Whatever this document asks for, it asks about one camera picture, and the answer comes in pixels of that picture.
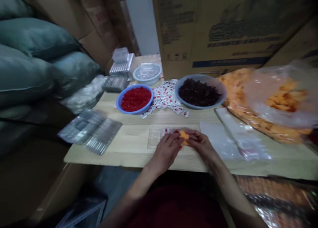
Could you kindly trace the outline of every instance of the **wooden table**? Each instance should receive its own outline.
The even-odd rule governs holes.
[[[140,62],[160,62],[158,56],[137,57]],[[127,115],[115,107],[118,94],[104,93],[94,107],[95,110],[123,123],[120,131],[102,155],[86,150],[82,145],[72,145],[64,161],[71,163],[144,167],[154,150],[148,149],[148,136],[151,127],[189,127],[200,130],[199,122],[208,121],[221,125],[213,109],[189,110],[188,118],[177,115],[167,108],[155,110],[147,118]],[[225,160],[231,173],[238,175],[268,176],[278,175],[295,179],[318,180],[318,156],[305,145],[283,145],[259,133],[267,146],[272,160]],[[206,172],[206,167],[198,155],[189,147],[184,147],[171,166],[172,170]]]

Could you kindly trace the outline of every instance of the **blue bowl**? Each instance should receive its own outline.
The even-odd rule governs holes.
[[[138,88],[138,87],[144,87],[146,89],[148,89],[148,91],[151,92],[151,98],[150,98],[150,101],[147,103],[147,105],[143,108],[141,108],[140,110],[137,110],[137,111],[134,111],[134,112],[127,112],[127,111],[124,111],[121,107],[121,104],[122,104],[122,99],[124,97],[124,95],[126,94],[126,92],[130,91],[131,89],[134,89],[134,88]],[[123,90],[119,96],[117,97],[117,101],[116,101],[116,106],[117,106],[117,109],[121,112],[121,113],[124,113],[124,114],[134,114],[134,115],[138,115],[138,114],[143,114],[145,113],[147,110],[149,110],[151,104],[152,104],[152,101],[153,101],[153,91],[151,89],[151,87],[147,86],[147,85],[144,85],[144,84],[137,84],[137,85],[132,85],[128,88],[126,88],[125,90]]]
[[[205,83],[208,86],[214,86],[216,87],[217,91],[219,94],[221,94],[221,97],[219,98],[219,100],[212,106],[208,106],[208,107],[199,107],[199,106],[194,106],[189,104],[188,102],[185,102],[184,100],[181,99],[181,97],[179,96],[179,89],[180,87],[183,85],[183,83],[185,82],[185,80],[187,80],[188,78],[192,78],[195,81],[200,81],[202,83]],[[220,82],[218,79],[214,78],[214,77],[210,77],[207,75],[202,75],[202,74],[194,74],[194,75],[188,75],[185,76],[183,78],[181,78],[175,86],[175,95],[177,97],[177,99],[179,101],[181,101],[186,107],[193,109],[193,110],[202,110],[202,109],[210,109],[210,108],[215,108],[220,106],[226,99],[227,96],[227,91],[225,86],[223,85],[222,82]]]

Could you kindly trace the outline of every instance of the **dark red dried fruit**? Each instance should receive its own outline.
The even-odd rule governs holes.
[[[134,112],[145,107],[151,98],[151,92],[145,87],[137,87],[125,93],[120,106],[124,111]]]
[[[221,97],[215,87],[188,78],[179,88],[179,96],[194,106],[207,107],[214,105]]]

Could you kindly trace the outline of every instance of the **hand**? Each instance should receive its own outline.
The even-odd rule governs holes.
[[[184,138],[180,133],[166,134],[157,145],[156,151],[145,168],[157,179],[173,164]]]
[[[205,163],[220,159],[218,153],[215,151],[209,138],[205,134],[202,134],[197,130],[186,131],[186,133],[190,135],[190,138],[186,140],[186,142],[198,152]]]

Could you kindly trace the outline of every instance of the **wall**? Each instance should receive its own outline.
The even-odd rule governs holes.
[[[141,55],[160,53],[152,0],[126,1]]]

